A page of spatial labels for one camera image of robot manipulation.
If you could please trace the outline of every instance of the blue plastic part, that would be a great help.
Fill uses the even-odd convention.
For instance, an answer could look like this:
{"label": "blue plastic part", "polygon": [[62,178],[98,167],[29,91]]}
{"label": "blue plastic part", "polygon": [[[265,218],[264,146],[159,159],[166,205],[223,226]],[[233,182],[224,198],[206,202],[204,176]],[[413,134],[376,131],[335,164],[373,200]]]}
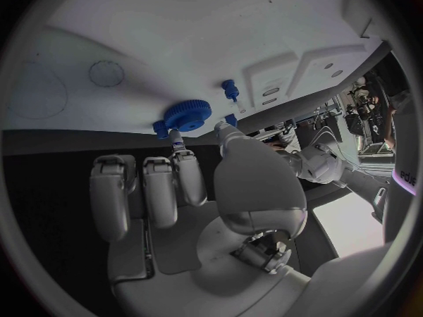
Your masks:
{"label": "blue plastic part", "polygon": [[225,121],[229,123],[230,125],[233,125],[236,127],[238,125],[238,120],[236,119],[235,115],[230,114],[228,116],[225,116]]}
{"label": "blue plastic part", "polygon": [[167,139],[169,137],[168,128],[164,121],[154,122],[153,130],[157,134],[158,139]]}
{"label": "blue plastic part", "polygon": [[234,81],[233,80],[223,81],[221,86],[225,90],[226,98],[232,99],[234,102],[236,102],[236,98],[240,94],[240,91],[235,86]]}
{"label": "blue plastic part", "polygon": [[180,132],[190,132],[202,125],[212,114],[212,108],[203,100],[189,100],[171,107],[164,114],[167,128],[177,129]]}

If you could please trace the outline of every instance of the cable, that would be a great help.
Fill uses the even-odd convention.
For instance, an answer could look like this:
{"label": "cable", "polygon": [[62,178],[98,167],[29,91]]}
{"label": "cable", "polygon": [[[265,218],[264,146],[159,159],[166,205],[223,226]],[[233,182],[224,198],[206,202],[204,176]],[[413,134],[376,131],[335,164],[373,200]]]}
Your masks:
{"label": "cable", "polygon": [[[327,128],[327,129],[329,129],[329,131],[327,132],[327,131],[324,131],[324,132],[321,132],[324,128]],[[314,139],[312,139],[312,141],[310,142],[310,146],[311,145],[313,145],[314,143],[316,143],[316,141],[321,137],[321,136],[323,136],[324,134],[329,134],[330,136],[332,136],[334,139],[335,139],[335,143],[336,143],[336,145],[338,146],[338,150],[339,150],[339,152],[341,153],[341,155],[342,155],[342,157],[347,161],[347,162],[349,162],[349,163],[351,163],[353,166],[355,166],[356,168],[358,168],[358,169],[360,169],[363,173],[366,173],[366,174],[368,174],[369,176],[371,176],[374,180],[375,180],[375,175],[372,175],[371,173],[368,173],[367,171],[365,171],[363,168],[361,168],[360,166],[358,166],[357,164],[355,164],[354,162],[352,162],[352,161],[350,161],[350,160],[348,160],[348,158],[346,158],[345,157],[345,155],[344,155],[344,153],[343,153],[343,151],[341,150],[341,147],[339,146],[339,143],[338,143],[338,140],[336,139],[336,137],[335,137],[335,134],[333,133],[333,131],[332,131],[332,129],[330,128],[330,127],[328,127],[327,125],[325,125],[324,127],[322,127],[319,131],[318,131],[318,133],[316,134],[316,136],[314,136]]]}

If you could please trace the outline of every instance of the white panel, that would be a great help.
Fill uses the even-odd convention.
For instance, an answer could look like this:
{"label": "white panel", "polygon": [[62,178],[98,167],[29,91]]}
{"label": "white panel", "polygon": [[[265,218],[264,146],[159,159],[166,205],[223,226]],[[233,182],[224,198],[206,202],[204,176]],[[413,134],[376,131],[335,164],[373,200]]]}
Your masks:
{"label": "white panel", "polygon": [[[6,129],[153,133],[168,107],[204,99],[213,114],[187,133],[196,137],[231,113],[241,119],[332,87],[381,43],[355,33],[342,1],[67,0],[28,54],[34,69],[17,81]],[[90,77],[99,61],[109,63]],[[322,69],[329,61],[333,67]],[[57,77],[51,90],[34,79],[36,69]],[[242,115],[220,88],[227,79],[240,90]],[[67,93],[63,109],[58,85]],[[277,98],[263,106],[273,85]]]}

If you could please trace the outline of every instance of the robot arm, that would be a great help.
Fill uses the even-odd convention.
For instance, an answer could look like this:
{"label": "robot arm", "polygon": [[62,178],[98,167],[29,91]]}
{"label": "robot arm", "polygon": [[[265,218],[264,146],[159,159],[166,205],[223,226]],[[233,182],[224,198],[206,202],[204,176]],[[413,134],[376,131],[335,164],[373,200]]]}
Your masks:
{"label": "robot arm", "polygon": [[387,195],[386,183],[355,169],[325,144],[316,143],[294,154],[286,151],[279,154],[299,178],[321,184],[332,182],[339,187],[347,187],[369,202],[374,208],[373,217],[382,222]]}

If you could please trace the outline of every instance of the small hole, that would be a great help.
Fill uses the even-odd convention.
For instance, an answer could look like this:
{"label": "small hole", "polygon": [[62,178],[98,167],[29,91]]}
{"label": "small hole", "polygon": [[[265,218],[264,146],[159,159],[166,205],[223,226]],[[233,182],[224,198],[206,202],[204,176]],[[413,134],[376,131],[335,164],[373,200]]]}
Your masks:
{"label": "small hole", "polygon": [[267,96],[275,94],[277,92],[279,92],[279,88],[273,88],[273,89],[270,89],[267,92],[263,93],[263,96],[267,97]]}
{"label": "small hole", "polygon": [[276,100],[277,100],[277,98],[265,101],[265,102],[263,102],[263,106],[266,105],[266,104],[270,104],[271,102],[276,101]]}
{"label": "small hole", "polygon": [[334,74],[332,74],[332,77],[337,77],[338,75],[342,74],[343,70],[338,70]]}

